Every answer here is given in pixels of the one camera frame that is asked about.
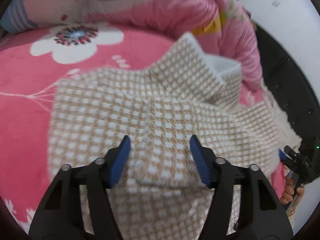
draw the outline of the finger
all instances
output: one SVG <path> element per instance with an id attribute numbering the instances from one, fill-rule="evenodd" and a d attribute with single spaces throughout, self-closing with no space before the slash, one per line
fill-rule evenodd
<path id="1" fill-rule="evenodd" d="M 287 185 L 292 185 L 293 184 L 293 180 L 291 178 L 288 178 L 285 183 Z"/>
<path id="2" fill-rule="evenodd" d="M 293 200 L 292 196 L 286 193 L 285 191 L 282 193 L 282 196 L 289 202 Z"/>
<path id="3" fill-rule="evenodd" d="M 289 203 L 284 197 L 281 197 L 281 198 L 280 198 L 280 202 L 281 202 L 282 204 L 288 204 L 288 203 Z"/>
<path id="4" fill-rule="evenodd" d="M 294 194 L 294 190 L 290 185 L 285 186 L 285 191 L 286 193 L 288 193 L 289 195 L 293 195 Z"/>
<path id="5" fill-rule="evenodd" d="M 304 195 L 304 187 L 298 187 L 298 188 L 297 188 L 297 193 L 298 193 L 300 196 L 303 196 L 303 195 Z"/>

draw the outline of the checkered cloth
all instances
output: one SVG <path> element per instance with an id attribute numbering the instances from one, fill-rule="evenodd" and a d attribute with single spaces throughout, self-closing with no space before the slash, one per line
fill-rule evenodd
<path id="1" fill-rule="evenodd" d="M 129 135 L 123 175 L 108 191 L 124 239 L 197 239 L 213 190 L 201 184 L 189 150 L 196 134 L 234 165 L 260 166 L 269 178 L 278 133 L 265 103 L 239 106 L 239 63 L 205 55 L 191 34 L 148 70 L 101 68 L 58 85 L 50 123 L 49 168 L 88 165 Z M 92 232 L 85 187 L 81 203 Z M 229 231 L 237 221 L 235 186 Z"/>

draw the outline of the yellow object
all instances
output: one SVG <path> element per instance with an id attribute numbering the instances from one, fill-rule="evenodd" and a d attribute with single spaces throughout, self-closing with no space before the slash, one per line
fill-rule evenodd
<path id="1" fill-rule="evenodd" d="M 219 15 L 219 17 L 213 19 L 207 26 L 196 28 L 192 31 L 194 36 L 201 35 L 204 33 L 218 33 L 221 30 L 221 26 L 225 23 L 224 17 Z"/>

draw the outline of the human hand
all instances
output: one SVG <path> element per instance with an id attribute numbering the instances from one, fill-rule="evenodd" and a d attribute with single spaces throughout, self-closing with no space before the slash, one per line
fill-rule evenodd
<path id="1" fill-rule="evenodd" d="M 294 194 L 294 190 L 291 187 L 292 184 L 293 184 L 293 181 L 292 181 L 291 178 L 286 180 L 284 192 L 282 193 L 282 196 L 280 198 L 280 202 L 282 204 L 288 204 L 289 202 L 291 202 L 293 200 L 292 196 Z M 303 198 L 304 186 L 301 186 L 301 187 L 297 188 L 297 194 L 298 194 L 297 199 L 295 200 L 295 202 L 292 205 L 292 207 L 290 208 L 290 210 L 288 210 L 288 212 L 287 212 L 289 215 L 293 215 L 294 214 L 297 205 L 300 203 L 301 199 Z"/>

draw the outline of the blue gripper pad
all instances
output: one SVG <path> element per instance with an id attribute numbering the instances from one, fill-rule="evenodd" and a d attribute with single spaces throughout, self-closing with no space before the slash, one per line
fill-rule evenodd
<path id="1" fill-rule="evenodd" d="M 280 149 L 279 149 L 279 158 L 280 158 L 281 160 L 288 159 L 287 155 L 286 155 L 282 150 L 280 150 Z"/>
<path id="2" fill-rule="evenodd" d="M 130 153 L 130 138 L 126 136 L 119 146 L 118 155 L 110 168 L 109 184 L 112 188 L 119 182 L 123 168 L 127 162 Z"/>
<path id="3" fill-rule="evenodd" d="M 190 150 L 193 159 L 196 163 L 196 167 L 200 175 L 201 182 L 205 184 L 207 187 L 209 187 L 211 183 L 209 177 L 210 169 L 202 156 L 201 145 L 198 144 L 198 142 L 195 140 L 195 138 L 193 138 L 193 136 L 190 139 Z"/>

